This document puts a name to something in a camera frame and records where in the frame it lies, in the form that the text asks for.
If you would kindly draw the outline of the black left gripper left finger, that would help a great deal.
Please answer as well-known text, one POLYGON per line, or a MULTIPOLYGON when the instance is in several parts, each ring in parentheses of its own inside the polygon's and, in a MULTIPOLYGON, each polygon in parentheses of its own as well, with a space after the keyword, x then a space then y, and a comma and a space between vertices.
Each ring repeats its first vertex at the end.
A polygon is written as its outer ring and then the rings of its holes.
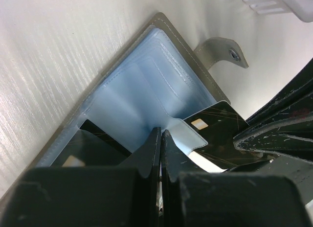
POLYGON ((27 171, 7 203, 3 227, 156 227, 161 129, 117 166, 27 171))

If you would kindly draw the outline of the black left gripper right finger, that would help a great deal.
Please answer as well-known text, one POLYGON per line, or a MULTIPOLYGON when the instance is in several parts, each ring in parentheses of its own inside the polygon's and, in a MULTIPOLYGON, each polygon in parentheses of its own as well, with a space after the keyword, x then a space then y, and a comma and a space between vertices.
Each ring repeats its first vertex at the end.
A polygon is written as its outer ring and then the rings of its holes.
POLYGON ((166 227, 310 227, 296 185, 286 177, 208 173, 175 144, 161 139, 166 227))

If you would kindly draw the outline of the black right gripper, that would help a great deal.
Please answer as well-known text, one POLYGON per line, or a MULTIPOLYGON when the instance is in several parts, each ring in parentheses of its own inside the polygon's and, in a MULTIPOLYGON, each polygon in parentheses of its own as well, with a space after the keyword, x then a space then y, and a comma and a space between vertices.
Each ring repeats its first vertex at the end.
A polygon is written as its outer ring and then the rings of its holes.
POLYGON ((234 138, 241 152, 274 156, 232 172, 281 175, 300 188, 313 186, 313 62, 305 67, 264 107, 248 119, 250 127, 234 138))

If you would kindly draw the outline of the black VIP credit card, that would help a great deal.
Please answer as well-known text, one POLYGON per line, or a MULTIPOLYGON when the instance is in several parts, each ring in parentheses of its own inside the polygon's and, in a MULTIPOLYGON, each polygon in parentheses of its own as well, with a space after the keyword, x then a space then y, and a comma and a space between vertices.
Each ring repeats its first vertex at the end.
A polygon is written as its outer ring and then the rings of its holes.
POLYGON ((55 159, 54 166, 115 166, 132 153, 86 120, 55 159))

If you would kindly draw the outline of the grey leather card holder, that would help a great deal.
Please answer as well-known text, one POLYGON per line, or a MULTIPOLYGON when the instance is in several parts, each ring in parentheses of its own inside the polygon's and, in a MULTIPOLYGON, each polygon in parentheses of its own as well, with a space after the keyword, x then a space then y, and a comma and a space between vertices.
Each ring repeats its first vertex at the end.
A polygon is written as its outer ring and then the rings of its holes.
POLYGON ((156 13, 102 73, 99 83, 79 104, 41 151, 38 167, 50 166, 90 121, 126 153, 134 152, 151 130, 169 130, 185 153, 207 141, 186 124, 186 118, 220 102, 226 95, 209 74, 219 61, 242 68, 248 63, 231 39, 214 37, 191 49, 161 12, 156 13))

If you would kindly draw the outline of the white plastic tray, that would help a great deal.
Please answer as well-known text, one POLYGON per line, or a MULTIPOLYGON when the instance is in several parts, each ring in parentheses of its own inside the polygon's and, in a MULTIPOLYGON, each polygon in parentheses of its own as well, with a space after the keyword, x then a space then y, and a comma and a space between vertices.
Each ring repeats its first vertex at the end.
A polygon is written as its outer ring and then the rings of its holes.
POLYGON ((313 0, 242 0, 259 15, 293 13, 305 23, 313 21, 313 0))

